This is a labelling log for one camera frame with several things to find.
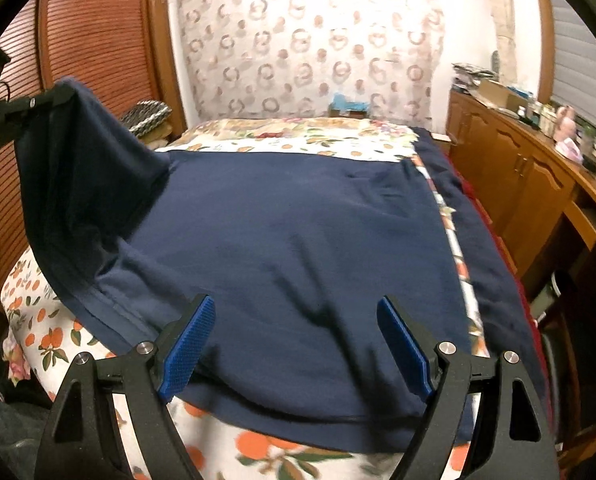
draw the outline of blue gripper pad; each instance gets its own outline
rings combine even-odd
[[[415,338],[385,297],[378,302],[378,327],[409,390],[427,402],[433,393],[430,366]]]
[[[205,296],[163,361],[162,383],[158,393],[165,402],[171,402],[187,386],[215,321],[213,299]]]

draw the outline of window blind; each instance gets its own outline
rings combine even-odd
[[[596,39],[566,2],[551,0],[555,28],[553,101],[596,126]]]

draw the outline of silver screw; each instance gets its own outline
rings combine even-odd
[[[143,341],[142,343],[138,343],[136,346],[136,351],[142,355],[150,354],[153,351],[153,343],[151,341]]]
[[[87,352],[80,352],[73,358],[76,365],[83,365],[89,361],[89,354]]]
[[[440,349],[440,352],[442,352],[443,354],[447,354],[447,355],[455,354],[455,352],[456,352],[456,346],[449,341],[441,342],[438,345],[438,348]]]
[[[507,362],[511,363],[512,365],[516,364],[519,360],[520,360],[520,356],[517,355],[514,351],[512,350],[507,350],[504,353],[504,358]]]

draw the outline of red fabric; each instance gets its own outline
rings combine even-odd
[[[489,218],[489,215],[482,207],[482,204],[476,198],[476,194],[474,192],[473,186],[471,186],[471,184],[469,184],[468,181],[466,181],[466,179],[460,174],[460,171],[456,170],[456,168],[453,166],[453,163],[448,156],[447,156],[447,160],[449,160],[449,163],[450,163],[451,167],[453,168],[453,171],[460,179],[460,184],[462,185],[462,192],[468,197],[469,200],[471,200],[473,207],[475,207],[476,211],[478,211],[478,214],[480,215],[482,222],[484,222],[484,225],[486,225],[486,228],[489,230],[489,234],[491,234],[491,237],[494,239],[495,247],[497,248],[498,252],[500,253],[500,257],[504,260],[507,268],[509,269],[509,272],[511,272],[511,275],[513,275],[513,279],[515,280],[516,286],[518,287],[518,293],[520,295],[520,299],[522,300],[522,306],[524,307],[524,315],[526,316],[527,322],[530,325],[531,333],[533,334],[533,344],[535,345],[536,351],[538,352],[538,359],[540,361],[540,366],[542,367],[542,372],[546,379],[546,386],[547,386],[547,388],[546,388],[547,389],[546,418],[548,418],[549,426],[553,427],[553,412],[552,412],[552,407],[551,407],[551,398],[550,398],[550,395],[548,394],[548,392],[551,391],[550,385],[549,385],[549,380],[548,380],[548,368],[546,368],[546,360],[544,358],[544,352],[542,350],[542,340],[540,338],[540,332],[538,332],[538,327],[536,326],[533,316],[531,315],[529,301],[527,301],[527,297],[524,295],[524,286],[522,285],[522,283],[520,282],[518,277],[515,275],[515,273],[511,269],[511,265],[506,257],[504,249],[502,248],[502,241],[494,233],[493,228],[492,228],[491,218]]]

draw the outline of white wall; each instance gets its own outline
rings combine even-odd
[[[540,85],[542,36],[538,0],[513,0],[518,85],[534,95]]]
[[[444,132],[449,89],[454,75],[454,62],[468,62],[489,68],[491,54],[497,48],[495,25],[489,0],[439,0],[445,14],[444,49],[440,64],[433,75],[431,94],[431,117],[434,131]],[[182,56],[181,38],[175,3],[169,0],[169,20],[174,44],[175,69],[189,127],[197,124],[197,112],[193,105],[191,85]]]

